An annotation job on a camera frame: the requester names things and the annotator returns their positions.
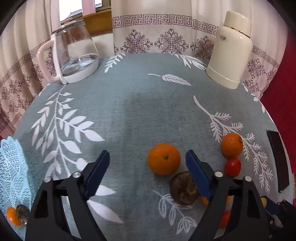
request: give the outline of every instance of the thermos logo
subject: thermos logo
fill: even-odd
[[[225,37],[225,36],[220,36],[220,39],[222,40],[222,41],[227,41],[227,38]]]

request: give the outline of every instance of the thermos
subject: thermos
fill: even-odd
[[[229,89],[236,89],[253,49],[252,23],[244,15],[228,11],[219,27],[207,75]]]

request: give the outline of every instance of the pink kettle handle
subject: pink kettle handle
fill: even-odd
[[[49,41],[47,41],[46,43],[44,43],[38,50],[37,52],[37,62],[38,65],[40,67],[40,70],[42,72],[42,74],[44,75],[45,79],[52,83],[52,82],[56,82],[57,78],[51,76],[51,74],[49,73],[47,67],[45,66],[45,60],[44,60],[44,51],[49,49],[50,47],[53,47],[54,44],[54,40],[50,39]]]

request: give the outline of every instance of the curtain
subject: curtain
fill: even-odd
[[[13,135],[21,117],[46,84],[36,61],[39,47],[60,25],[51,7],[58,1],[28,0],[14,14],[0,36],[0,136]],[[46,65],[55,75],[51,53]]]
[[[210,59],[226,12],[252,22],[253,50],[241,79],[261,98],[284,55],[287,26],[266,0],[111,0],[114,52]]]

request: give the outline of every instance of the round table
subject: round table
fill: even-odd
[[[176,204],[169,181],[186,170],[192,149],[214,171],[223,170],[224,134],[242,136],[238,178],[251,176],[260,195],[292,202],[290,186],[277,191],[277,174],[266,130],[277,128],[264,106],[242,84],[230,90],[211,80],[200,60],[171,54],[121,54],[102,59],[88,78],[48,85],[33,101],[14,139],[23,149],[32,193],[45,176],[67,178],[110,152],[110,166],[88,201],[107,240],[188,240],[206,207],[197,199]],[[159,143],[174,145],[181,167],[167,176],[153,174],[146,163]],[[64,207],[72,234],[79,237]]]

